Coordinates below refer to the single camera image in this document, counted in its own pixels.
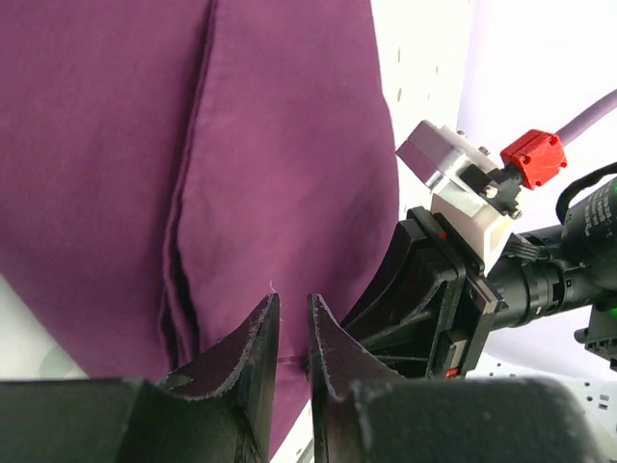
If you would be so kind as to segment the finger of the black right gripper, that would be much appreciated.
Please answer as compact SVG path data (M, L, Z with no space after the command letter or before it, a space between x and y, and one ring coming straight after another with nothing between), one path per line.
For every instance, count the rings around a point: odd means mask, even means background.
M398 222L375 276L341 327L355 338L387 332L424 309L437 291L437 249L417 207Z

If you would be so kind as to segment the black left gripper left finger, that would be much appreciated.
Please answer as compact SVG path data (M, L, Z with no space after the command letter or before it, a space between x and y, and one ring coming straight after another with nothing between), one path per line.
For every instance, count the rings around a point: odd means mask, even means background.
M4 462L265 462L280 299L159 384L145 379L1 385Z

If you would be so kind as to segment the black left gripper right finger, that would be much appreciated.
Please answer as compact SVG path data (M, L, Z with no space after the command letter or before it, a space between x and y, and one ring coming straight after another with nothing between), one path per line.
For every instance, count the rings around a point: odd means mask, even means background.
M581 407L544 378L406 379L308 298L317 462L600 462Z

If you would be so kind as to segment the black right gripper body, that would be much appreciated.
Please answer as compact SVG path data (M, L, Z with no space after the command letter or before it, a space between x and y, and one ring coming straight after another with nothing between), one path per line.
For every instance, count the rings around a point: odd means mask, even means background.
M557 226L513 234L493 270L446 224L422 221L437 249L437 291L399 326L365 338L366 349L408 378L461 377L472 371L491 332L524 326L572 306L574 278Z

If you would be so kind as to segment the purple cloth mat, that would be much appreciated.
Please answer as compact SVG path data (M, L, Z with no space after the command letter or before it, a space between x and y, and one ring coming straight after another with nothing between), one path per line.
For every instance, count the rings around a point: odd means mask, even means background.
M270 447L398 219L367 1L5 1L1 272L91 377L162 378L281 298Z

